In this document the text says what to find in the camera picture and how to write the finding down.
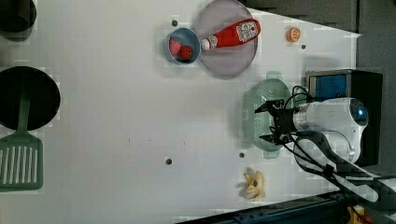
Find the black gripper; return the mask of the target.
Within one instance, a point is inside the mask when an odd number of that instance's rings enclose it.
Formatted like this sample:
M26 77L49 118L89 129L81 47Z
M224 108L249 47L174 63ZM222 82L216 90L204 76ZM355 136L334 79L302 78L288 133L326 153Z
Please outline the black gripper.
M285 108L283 100L267 101L255 109L255 113L269 112L273 117L275 128L273 134L264 134L260 139L275 145L291 142L291 133L296 130L293 123L294 110Z

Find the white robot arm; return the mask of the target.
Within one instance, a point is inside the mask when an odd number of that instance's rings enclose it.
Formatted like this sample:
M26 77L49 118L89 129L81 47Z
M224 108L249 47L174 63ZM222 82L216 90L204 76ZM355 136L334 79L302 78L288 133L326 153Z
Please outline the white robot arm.
M350 97L288 108L271 100L255 109L268 113L274 125L261 139L275 145L293 144L290 152L301 169L319 175L359 201L383 209L395 207L395 177L374 175L356 164L369 123L364 104Z

